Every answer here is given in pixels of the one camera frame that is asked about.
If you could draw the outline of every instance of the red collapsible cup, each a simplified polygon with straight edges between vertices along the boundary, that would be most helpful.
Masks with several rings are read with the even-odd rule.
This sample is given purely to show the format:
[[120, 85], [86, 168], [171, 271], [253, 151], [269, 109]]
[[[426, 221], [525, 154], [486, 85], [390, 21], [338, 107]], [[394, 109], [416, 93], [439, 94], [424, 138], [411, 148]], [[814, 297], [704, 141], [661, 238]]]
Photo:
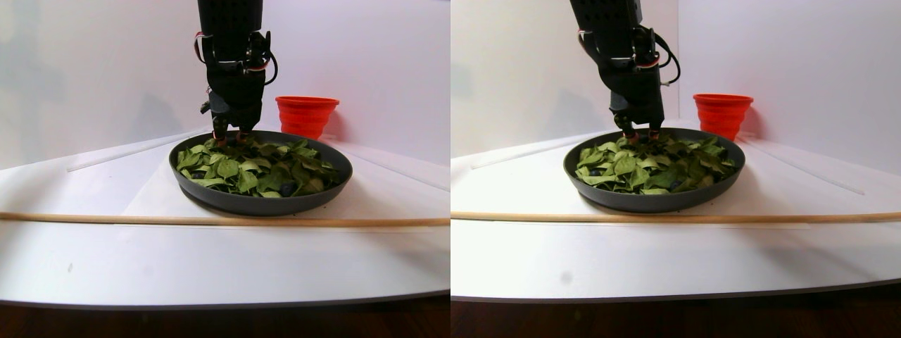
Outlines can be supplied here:
[[754, 98], [732, 94], [695, 94], [697, 117], [701, 130], [735, 141], [744, 121], [744, 114]]
[[318, 140], [340, 101], [327, 97], [277, 96], [281, 131]]

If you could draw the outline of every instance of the wooden dowel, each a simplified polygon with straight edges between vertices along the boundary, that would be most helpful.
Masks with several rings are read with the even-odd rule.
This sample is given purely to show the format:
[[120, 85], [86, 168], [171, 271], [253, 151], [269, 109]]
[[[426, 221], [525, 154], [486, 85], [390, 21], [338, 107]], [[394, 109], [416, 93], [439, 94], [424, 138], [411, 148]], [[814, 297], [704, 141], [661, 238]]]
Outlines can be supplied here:
[[451, 219], [554, 223], [872, 223], [901, 221], [901, 212], [857, 215], [552, 215], [450, 212]]
[[158, 225], [227, 225], [227, 226], [284, 226], [317, 228], [421, 227], [447, 226], [450, 218], [411, 219], [301, 219], [301, 218], [239, 218], [239, 217], [175, 217], [126, 215], [54, 215], [0, 213], [0, 220], [84, 223], [84, 224], [158, 224]]

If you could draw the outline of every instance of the wooden floor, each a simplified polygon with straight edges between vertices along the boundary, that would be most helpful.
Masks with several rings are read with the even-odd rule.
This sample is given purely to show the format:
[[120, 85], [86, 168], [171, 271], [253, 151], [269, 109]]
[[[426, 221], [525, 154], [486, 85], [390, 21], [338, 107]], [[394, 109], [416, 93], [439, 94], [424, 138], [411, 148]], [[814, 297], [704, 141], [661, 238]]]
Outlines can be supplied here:
[[450, 337], [450, 298], [361, 306], [87, 311], [0, 306], [0, 337]]
[[453, 302], [454, 337], [901, 337], [901, 285], [602, 305]]
[[595, 305], [450, 302], [193, 311], [0, 306], [0, 337], [901, 337], [901, 285]]

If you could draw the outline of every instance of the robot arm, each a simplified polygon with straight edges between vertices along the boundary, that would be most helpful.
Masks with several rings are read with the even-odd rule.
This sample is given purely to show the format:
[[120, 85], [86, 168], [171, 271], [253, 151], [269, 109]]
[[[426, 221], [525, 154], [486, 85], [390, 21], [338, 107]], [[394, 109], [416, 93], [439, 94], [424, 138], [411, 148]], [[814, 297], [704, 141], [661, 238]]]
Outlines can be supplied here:
[[[266, 36], [259, 32], [263, 2], [197, 0], [197, 7], [202, 31], [195, 37], [194, 47], [197, 58], [206, 65], [209, 84], [209, 101], [200, 111], [211, 111], [213, 137], [220, 145], [225, 144], [229, 125], [240, 129], [240, 142], [259, 122], [263, 87], [278, 75], [278, 62], [269, 50], [269, 32]], [[270, 60], [276, 69], [266, 81]]]
[[[632, 124], [648, 123], [651, 138], [660, 134], [663, 102], [660, 67], [676, 63], [667, 43], [652, 29], [641, 26], [640, 0], [570, 0], [579, 27], [579, 43], [595, 61], [601, 80], [610, 88], [610, 111], [616, 126], [630, 142], [639, 135]], [[669, 59], [660, 65], [660, 45]]]

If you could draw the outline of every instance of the white wall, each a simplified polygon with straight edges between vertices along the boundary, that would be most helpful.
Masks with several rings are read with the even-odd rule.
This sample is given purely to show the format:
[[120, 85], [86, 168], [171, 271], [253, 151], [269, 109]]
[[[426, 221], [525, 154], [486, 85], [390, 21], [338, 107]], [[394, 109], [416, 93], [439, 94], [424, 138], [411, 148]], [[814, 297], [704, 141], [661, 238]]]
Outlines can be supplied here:
[[[275, 95], [341, 100], [327, 131], [448, 165], [449, 4], [269, 0]], [[208, 125], [193, 0], [0, 0], [0, 169]]]
[[901, 174], [901, 2], [680, 0], [681, 113], [754, 96], [742, 129]]
[[191, 1], [0, 0], [0, 169], [209, 119]]
[[[678, 2], [643, 0], [642, 13], [680, 57]], [[450, 17], [453, 156], [615, 128], [569, 1], [460, 0]], [[678, 117], [678, 83], [663, 102]]]
[[439, 0], [264, 2], [275, 96], [341, 100], [326, 132], [345, 142], [450, 166], [450, 3]]

